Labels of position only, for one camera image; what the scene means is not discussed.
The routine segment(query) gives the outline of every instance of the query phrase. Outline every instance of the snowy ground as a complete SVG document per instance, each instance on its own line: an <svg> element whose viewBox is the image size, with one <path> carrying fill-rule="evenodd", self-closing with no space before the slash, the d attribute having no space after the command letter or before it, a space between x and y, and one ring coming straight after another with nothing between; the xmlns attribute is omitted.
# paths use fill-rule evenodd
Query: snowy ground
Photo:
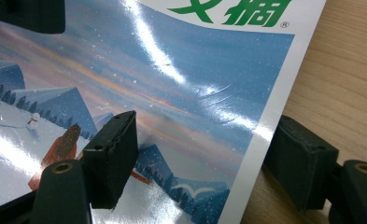
<svg viewBox="0 0 367 224"><path fill-rule="evenodd" d="M38 171L49 146L65 129L41 119L28 130L29 112L0 102L0 205L30 192L27 185ZM78 139L78 153L88 140ZM93 210L94 223L191 223L161 188L128 180L116 209Z"/></svg>

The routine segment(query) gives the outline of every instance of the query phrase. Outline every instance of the chinese character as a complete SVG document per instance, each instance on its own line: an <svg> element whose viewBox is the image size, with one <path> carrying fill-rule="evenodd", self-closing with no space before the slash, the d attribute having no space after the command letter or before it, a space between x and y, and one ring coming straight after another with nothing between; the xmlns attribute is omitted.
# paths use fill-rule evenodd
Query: chinese character
<svg viewBox="0 0 367 224"><path fill-rule="evenodd" d="M209 16L206 14L206 11L212 7L215 7L217 4L221 2L221 0L209 0L205 3L200 3L200 0L190 0L191 6L189 7L180 7L180 8L168 8L171 11L174 11L178 14L187 14L195 12L201 21L213 23Z"/></svg>
<svg viewBox="0 0 367 224"><path fill-rule="evenodd" d="M241 0L227 10L228 25L262 25L272 27L281 17L291 0Z"/></svg>

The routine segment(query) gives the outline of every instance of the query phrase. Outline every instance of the small figure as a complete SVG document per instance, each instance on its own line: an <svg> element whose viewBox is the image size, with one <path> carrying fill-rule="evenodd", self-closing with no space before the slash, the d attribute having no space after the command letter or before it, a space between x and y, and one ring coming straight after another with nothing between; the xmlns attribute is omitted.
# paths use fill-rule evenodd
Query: small figure
<svg viewBox="0 0 367 224"><path fill-rule="evenodd" d="M29 181L28 185L31 190L38 189L40 184L41 173L46 167L57 161L71 160L76 157L78 146L76 141L80 136L80 127L72 125L63 136L58 137L49 148L46 156L41 162L40 171L37 172Z"/></svg>
<svg viewBox="0 0 367 224"><path fill-rule="evenodd" d="M31 120L28 121L28 124L26 125L26 127L29 130L34 130L37 128L38 126L38 121L40 120L40 115L38 113L34 113Z"/></svg>

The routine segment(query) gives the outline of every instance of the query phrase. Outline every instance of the wood grain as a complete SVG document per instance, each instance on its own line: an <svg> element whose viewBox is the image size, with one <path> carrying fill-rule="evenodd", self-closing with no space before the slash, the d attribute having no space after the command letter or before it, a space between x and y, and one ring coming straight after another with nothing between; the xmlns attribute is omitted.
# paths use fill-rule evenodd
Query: wood grain
<svg viewBox="0 0 367 224"><path fill-rule="evenodd" d="M326 3L284 114L340 149L340 164L367 161L367 0ZM262 168L242 223L328 223L329 208L298 212Z"/></svg>

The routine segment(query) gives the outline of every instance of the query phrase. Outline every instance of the glossy magazine cover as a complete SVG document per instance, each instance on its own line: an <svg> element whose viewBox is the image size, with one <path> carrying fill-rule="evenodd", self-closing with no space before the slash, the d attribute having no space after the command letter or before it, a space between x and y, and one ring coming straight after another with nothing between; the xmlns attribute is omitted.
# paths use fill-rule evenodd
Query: glossy magazine cover
<svg viewBox="0 0 367 224"><path fill-rule="evenodd" d="M135 110L133 175L94 223L239 222L323 5L66 0L61 35L0 22L0 205Z"/></svg>

